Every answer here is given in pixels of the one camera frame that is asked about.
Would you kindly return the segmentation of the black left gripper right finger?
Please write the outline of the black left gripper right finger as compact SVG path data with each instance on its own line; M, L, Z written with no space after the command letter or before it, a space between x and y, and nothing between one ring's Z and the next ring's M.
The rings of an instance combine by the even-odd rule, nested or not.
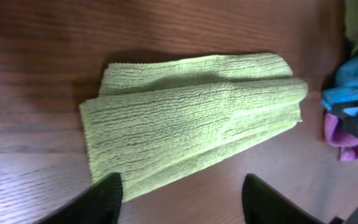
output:
M255 174L244 179L242 209L247 224L321 223Z

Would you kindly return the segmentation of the light green cloth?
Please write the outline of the light green cloth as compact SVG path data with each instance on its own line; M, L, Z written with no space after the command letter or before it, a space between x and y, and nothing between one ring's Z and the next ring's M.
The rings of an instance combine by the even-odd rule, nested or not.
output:
M147 194L293 128L307 93L272 53L110 63L80 105L92 180Z

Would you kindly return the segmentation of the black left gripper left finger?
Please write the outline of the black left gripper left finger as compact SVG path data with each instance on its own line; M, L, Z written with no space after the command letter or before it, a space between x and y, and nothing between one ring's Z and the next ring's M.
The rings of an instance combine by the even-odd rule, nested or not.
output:
M113 172L37 223L117 224L122 198L121 175Z

